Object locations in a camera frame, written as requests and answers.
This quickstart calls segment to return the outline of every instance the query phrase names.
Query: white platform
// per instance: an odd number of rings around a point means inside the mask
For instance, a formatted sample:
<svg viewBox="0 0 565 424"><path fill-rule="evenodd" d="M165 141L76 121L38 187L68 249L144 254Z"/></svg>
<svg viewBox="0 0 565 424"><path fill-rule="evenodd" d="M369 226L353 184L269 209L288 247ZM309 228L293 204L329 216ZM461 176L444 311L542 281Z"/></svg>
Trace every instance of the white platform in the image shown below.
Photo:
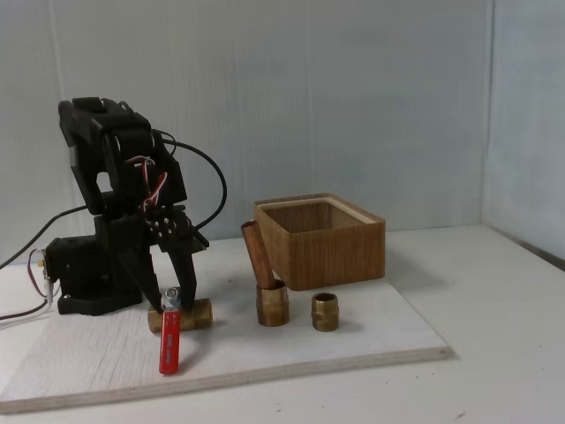
<svg viewBox="0 0 565 424"><path fill-rule="evenodd" d="M565 422L565 273L494 231L458 227L388 233L387 280L455 355L188 395L5 415L0 422L343 424L352 423L352 417L372 424ZM20 267L0 271L0 286L3 314L38 302ZM45 318L0 327L0 387L48 322Z"/></svg>
<svg viewBox="0 0 565 424"><path fill-rule="evenodd" d="M173 278L168 257L154 256L167 285ZM158 372L160 338L147 327L147 304L99 317L57 314L0 395L0 413L437 360L451 353L384 279L330 289L339 299L337 331L312 327L310 303L319 290L290 291L290 323L266 328L257 323L255 280L242 239L214 243L194 260L198 294L211 299L215 323L182 333L179 375Z"/></svg>

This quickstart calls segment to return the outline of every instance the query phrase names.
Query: wooden box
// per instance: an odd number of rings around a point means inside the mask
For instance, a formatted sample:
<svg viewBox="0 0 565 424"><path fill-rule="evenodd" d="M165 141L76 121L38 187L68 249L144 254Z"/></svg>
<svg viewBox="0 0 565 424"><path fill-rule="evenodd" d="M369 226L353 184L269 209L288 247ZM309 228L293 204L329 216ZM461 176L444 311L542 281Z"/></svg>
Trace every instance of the wooden box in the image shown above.
<svg viewBox="0 0 565 424"><path fill-rule="evenodd" d="M292 290L385 275L385 220L329 193L256 201L271 267Z"/></svg>

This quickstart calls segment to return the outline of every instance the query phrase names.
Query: electrical wire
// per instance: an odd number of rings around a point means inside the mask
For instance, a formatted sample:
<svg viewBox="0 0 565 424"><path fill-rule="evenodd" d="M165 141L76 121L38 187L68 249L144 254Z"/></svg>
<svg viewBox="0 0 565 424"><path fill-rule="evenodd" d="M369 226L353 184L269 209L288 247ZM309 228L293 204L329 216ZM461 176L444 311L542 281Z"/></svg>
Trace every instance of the electrical wire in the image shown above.
<svg viewBox="0 0 565 424"><path fill-rule="evenodd" d="M29 311L25 311L25 312L18 312L16 314L9 314L9 315L5 315L5 316L0 316L0 321L5 321L5 320L10 320L12 318L19 318L19 317L22 317L22 316L31 315L35 312L41 311L43 309L43 307L45 307L46 305L47 305L47 307L44 308L39 314L35 315L34 318L37 318L38 316L41 316L41 315L47 313L51 309L51 305L53 305L53 296L54 296L53 285L48 280L45 280L45 292L47 293L47 296L45 296L43 303L41 303L38 307L35 307L35 308L30 309Z"/></svg>
<svg viewBox="0 0 565 424"><path fill-rule="evenodd" d="M166 132L162 132L159 130L155 130L158 133L164 133L165 135L169 135ZM226 178L223 176L222 170L220 169L220 167L217 165L216 162L214 162L212 160L212 158L210 156L208 156L206 153L204 153L203 151L194 148L193 146L189 146L188 144L184 144L178 141L169 141L169 140L163 140L162 141L165 144L170 144L171 146L179 146L180 148L185 148L186 150L190 150L191 152L203 157L204 159L207 160L208 163L210 163L212 165L212 167L215 169L215 171L218 173L218 177L220 177L220 181L222 181L222 200L220 201L220 205L218 206L218 208L214 211L214 213L209 216L208 218L206 218L204 221L202 221L201 223L199 223L198 225L195 225L194 228L196 228L196 230L199 230L200 228L204 227L206 224L210 223L210 221L212 221L214 218L216 218L218 216L218 214L220 212L222 212L223 206L226 204L226 199L228 198L228 185L226 184Z"/></svg>
<svg viewBox="0 0 565 424"><path fill-rule="evenodd" d="M19 249L12 257L10 257L9 259L7 259L6 261L4 261L2 264L0 264L0 269L4 268L6 265L9 265L10 263L12 263L18 256L20 256L21 254L23 254L33 243L35 243L35 241L37 241L37 239L39 237L41 237L41 235L51 226L51 224L53 224L57 219L62 218L63 216L67 216L70 214L74 214L75 212L79 212L80 210L85 210L87 208L87 206L79 206L78 208L73 208L73 209L69 209L69 210L65 210L65 212L61 212L58 215L53 216L51 219L48 220L48 222L43 225L43 228L41 228L39 230L39 232L37 234L35 234L31 240L29 240L25 246L23 246L21 249Z"/></svg>
<svg viewBox="0 0 565 424"><path fill-rule="evenodd" d="M42 307L44 307L47 304L48 304L48 301L45 299L43 301L43 303L41 303L38 307L35 307L34 309L30 309L29 311L18 312L17 314L0 316L0 321L10 320L11 318L19 318L20 316L31 315L32 313L39 311Z"/></svg>
<svg viewBox="0 0 565 424"><path fill-rule="evenodd" d="M6 265L10 264L14 259L16 259L18 256L20 256L21 254L23 254L49 227L51 224L53 224L57 219L63 217L63 216L67 216L69 214L73 214L75 212L79 212L80 210L84 210L86 209L87 206L80 206L78 208L73 208L73 209L69 209L69 210L65 210L65 212L61 212L58 215L53 216L51 219L49 219L49 221L43 225L43 228L41 228L39 230L39 232L37 234L35 234L31 240L29 240L25 246L23 246L21 249L19 249L19 251L17 253L15 253L10 259L8 259L7 261L5 261L4 263L2 263L0 265L0 269L4 268ZM53 294L53 286L50 285L50 282L47 282L46 285L46 290L47 290L47 296L45 296L41 290L39 290L39 286L37 285L37 282L35 281L34 278L34 274L32 273L31 270L31 258L32 258L32 254L34 254L35 249L29 254L29 257L27 259L27 273L35 287L35 290L37 290L37 292L43 297L43 303L41 303L38 307L35 307L33 309L30 309L28 311L24 311L24 312L18 312L16 314L9 314L9 315L4 315L4 316L0 316L0 321L4 321L4 320L10 320L12 318L19 318L21 316L27 316L27 315L31 315L34 312L39 311L40 309L42 309L45 305L48 305L47 309L45 309L43 312L41 312L41 314L46 313L47 311L49 311L49 308L51 307L51 303L53 301L53 296L56 296L59 293L59 290L61 289L61 284L59 285L59 287L57 288L56 292Z"/></svg>
<svg viewBox="0 0 565 424"><path fill-rule="evenodd" d="M35 290L39 293L39 295L42 298L45 299L45 298L47 298L47 296L45 296L43 293L41 293L41 290L39 290L39 287L37 286L37 282L35 281L34 273L32 272L32 263L31 263L32 262L32 254L34 254L36 250L37 249L32 250L29 253L29 257L27 258L27 274L29 275L29 279L32 280L32 284L34 285Z"/></svg>

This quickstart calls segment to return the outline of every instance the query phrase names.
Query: brass coupling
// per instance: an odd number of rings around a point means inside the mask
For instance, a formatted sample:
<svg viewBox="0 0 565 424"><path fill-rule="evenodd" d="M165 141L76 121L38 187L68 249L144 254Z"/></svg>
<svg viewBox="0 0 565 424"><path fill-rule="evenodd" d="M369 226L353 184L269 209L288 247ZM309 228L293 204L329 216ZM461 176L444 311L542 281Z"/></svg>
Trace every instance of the brass coupling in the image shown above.
<svg viewBox="0 0 565 424"><path fill-rule="evenodd" d="M210 299L196 299L190 311L181 310L180 330L206 329L212 326L213 320ZM155 311L153 307L150 307L147 312L147 323L152 333L157 334L161 332L162 315Z"/></svg>
<svg viewBox="0 0 565 424"><path fill-rule="evenodd" d="M312 296L312 325L318 331L334 331L339 327L339 306L333 293Z"/></svg>
<svg viewBox="0 0 565 424"><path fill-rule="evenodd" d="M272 290L257 286L257 318L265 327L279 327L289 321L289 295L281 280L275 280Z"/></svg>

